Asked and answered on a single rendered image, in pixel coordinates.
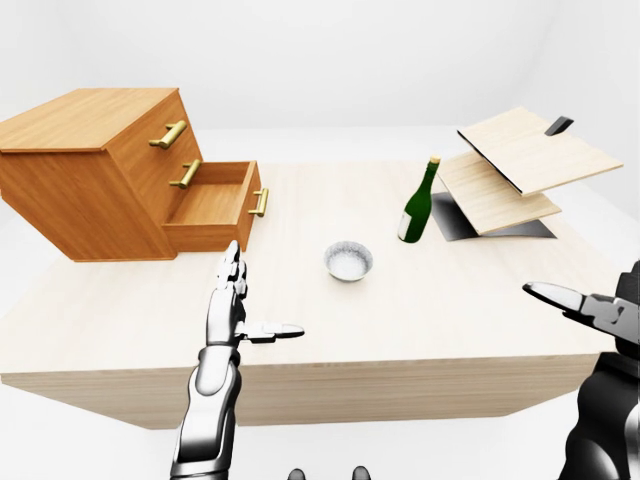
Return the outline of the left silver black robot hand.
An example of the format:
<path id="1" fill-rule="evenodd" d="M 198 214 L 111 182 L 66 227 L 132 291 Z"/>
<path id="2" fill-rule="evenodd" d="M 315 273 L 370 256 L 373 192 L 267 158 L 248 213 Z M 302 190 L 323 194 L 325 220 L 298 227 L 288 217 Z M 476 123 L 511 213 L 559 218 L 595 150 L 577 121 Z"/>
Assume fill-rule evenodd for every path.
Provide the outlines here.
<path id="1" fill-rule="evenodd" d="M 305 330 L 298 325 L 273 322 L 246 323 L 243 300 L 248 293 L 247 266 L 241 259 L 237 240 L 232 240 L 220 261 L 217 282 L 210 298 L 206 345 L 232 345 L 240 341 L 274 343 L 277 339 L 301 337 Z"/>

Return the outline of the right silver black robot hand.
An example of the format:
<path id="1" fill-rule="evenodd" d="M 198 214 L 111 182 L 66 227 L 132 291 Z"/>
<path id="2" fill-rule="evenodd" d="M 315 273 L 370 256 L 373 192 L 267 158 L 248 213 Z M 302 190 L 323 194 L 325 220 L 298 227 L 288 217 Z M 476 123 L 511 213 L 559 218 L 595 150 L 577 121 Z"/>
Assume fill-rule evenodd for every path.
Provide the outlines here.
<path id="1" fill-rule="evenodd" d="M 583 295 L 544 282 L 528 282 L 523 290 L 538 300 L 559 308 L 563 315 L 582 325 L 612 335 L 616 349 L 640 360 L 640 260 L 618 280 L 616 295 Z"/>

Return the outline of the open wooden drawer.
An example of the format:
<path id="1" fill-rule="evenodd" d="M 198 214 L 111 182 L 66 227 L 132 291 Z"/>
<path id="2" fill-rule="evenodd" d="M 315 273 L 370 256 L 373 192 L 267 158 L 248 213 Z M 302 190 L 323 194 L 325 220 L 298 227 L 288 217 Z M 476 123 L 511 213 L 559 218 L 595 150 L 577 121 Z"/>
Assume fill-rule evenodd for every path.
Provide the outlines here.
<path id="1" fill-rule="evenodd" d="M 245 250 L 263 187 L 255 161 L 205 162 L 162 228 L 179 252 L 224 251 L 232 240 Z"/>

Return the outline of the wooden drawer, plain closed front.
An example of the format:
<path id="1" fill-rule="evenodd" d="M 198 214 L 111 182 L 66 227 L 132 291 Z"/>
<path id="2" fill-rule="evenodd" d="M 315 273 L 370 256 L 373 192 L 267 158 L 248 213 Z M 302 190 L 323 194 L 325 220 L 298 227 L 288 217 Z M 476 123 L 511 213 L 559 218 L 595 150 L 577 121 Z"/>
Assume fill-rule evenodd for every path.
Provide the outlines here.
<path id="1" fill-rule="evenodd" d="M 179 180 L 185 173 L 184 163 L 201 159 L 200 149 L 194 134 L 188 127 L 167 150 L 152 147 L 150 138 L 161 137 L 161 127 L 153 127 L 137 139 L 136 149 L 128 158 L 126 170 L 133 187 L 141 197 L 151 218 L 158 224 L 164 223 L 174 202 L 185 190 L 169 185 Z"/>
<path id="2" fill-rule="evenodd" d="M 137 190 L 170 188 L 200 150 L 178 91 L 145 113 L 108 144 L 108 151 Z"/>

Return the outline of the wooden cabinet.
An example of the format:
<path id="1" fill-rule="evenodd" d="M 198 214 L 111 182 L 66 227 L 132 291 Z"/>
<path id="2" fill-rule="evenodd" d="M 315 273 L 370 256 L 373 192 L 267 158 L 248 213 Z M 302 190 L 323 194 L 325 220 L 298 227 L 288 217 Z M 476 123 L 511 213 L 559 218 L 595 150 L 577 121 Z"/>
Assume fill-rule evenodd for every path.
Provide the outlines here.
<path id="1" fill-rule="evenodd" d="M 174 258 L 165 222 L 108 151 L 174 91 L 76 89 L 1 122 L 0 196 L 72 260 Z"/>

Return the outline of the small patterned bowl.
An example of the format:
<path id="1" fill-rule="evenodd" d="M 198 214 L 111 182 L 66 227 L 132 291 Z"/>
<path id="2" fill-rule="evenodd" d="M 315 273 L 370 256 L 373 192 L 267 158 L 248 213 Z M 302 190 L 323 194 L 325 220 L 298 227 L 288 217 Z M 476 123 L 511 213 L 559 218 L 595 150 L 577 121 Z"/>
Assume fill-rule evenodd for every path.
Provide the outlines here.
<path id="1" fill-rule="evenodd" d="M 359 281 L 373 267 L 372 253 L 354 241 L 339 241 L 330 245 L 325 250 L 323 260 L 329 274 L 342 282 Z"/>

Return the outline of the tilted wooden two-board rack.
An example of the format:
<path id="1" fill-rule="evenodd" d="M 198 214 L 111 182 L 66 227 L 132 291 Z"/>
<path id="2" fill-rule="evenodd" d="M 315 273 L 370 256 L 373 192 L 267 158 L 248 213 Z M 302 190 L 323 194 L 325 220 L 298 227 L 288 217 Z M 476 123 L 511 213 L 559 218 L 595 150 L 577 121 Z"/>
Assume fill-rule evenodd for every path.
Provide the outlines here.
<path id="1" fill-rule="evenodd" d="M 542 219 L 561 209 L 545 192 L 623 166 L 568 129 L 546 136 L 553 122 L 517 107 L 458 130 L 469 150 L 443 161 L 433 195 L 446 240 L 552 238 Z"/>

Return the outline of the black slanted bar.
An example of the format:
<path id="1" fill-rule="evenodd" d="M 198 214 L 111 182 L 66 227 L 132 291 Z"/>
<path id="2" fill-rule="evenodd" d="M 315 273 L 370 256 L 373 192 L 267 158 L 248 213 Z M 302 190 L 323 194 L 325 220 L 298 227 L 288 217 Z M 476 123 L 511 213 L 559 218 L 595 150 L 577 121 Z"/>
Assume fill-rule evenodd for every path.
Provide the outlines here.
<path id="1" fill-rule="evenodd" d="M 544 132 L 546 136 L 555 136 L 565 132 L 572 124 L 574 120 L 566 116 L 559 116 Z"/>

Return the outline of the green glass bottle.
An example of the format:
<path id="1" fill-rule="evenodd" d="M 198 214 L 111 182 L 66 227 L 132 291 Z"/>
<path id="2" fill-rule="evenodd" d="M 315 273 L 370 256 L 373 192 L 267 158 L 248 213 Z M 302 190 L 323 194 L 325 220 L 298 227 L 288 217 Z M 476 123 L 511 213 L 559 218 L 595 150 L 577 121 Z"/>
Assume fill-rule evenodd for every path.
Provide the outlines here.
<path id="1" fill-rule="evenodd" d="M 421 184 L 404 208 L 398 228 L 398 238 L 405 243 L 418 242 L 424 232 L 432 208 L 432 184 L 440 162 L 440 156 L 430 157 Z"/>

